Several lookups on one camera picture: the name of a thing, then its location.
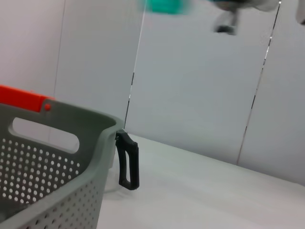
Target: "laundry basket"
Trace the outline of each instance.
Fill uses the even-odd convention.
[[[15,133],[16,117],[76,135],[78,151]],[[96,229],[122,128],[110,115],[0,85],[0,208],[12,216],[0,229]]]

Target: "white table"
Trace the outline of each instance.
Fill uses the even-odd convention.
[[[110,170],[98,229],[305,228],[305,187],[131,136],[140,147],[140,188]]]

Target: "teal object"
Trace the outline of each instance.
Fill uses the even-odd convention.
[[[154,13],[181,14],[186,8],[186,0],[147,0],[146,9]]]

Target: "red handle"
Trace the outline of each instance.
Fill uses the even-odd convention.
[[[41,94],[0,85],[0,103],[40,112],[45,99],[53,99]]]

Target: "blurred object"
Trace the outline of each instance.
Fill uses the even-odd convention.
[[[189,0],[147,0],[146,9],[154,13],[181,14],[186,10],[188,2]]]
[[[305,0],[299,0],[296,11],[296,20],[301,25],[305,25]]]
[[[236,35],[239,21],[239,10],[256,8],[260,11],[272,11],[278,5],[278,0],[210,0],[218,8],[224,10],[215,23],[214,32]]]

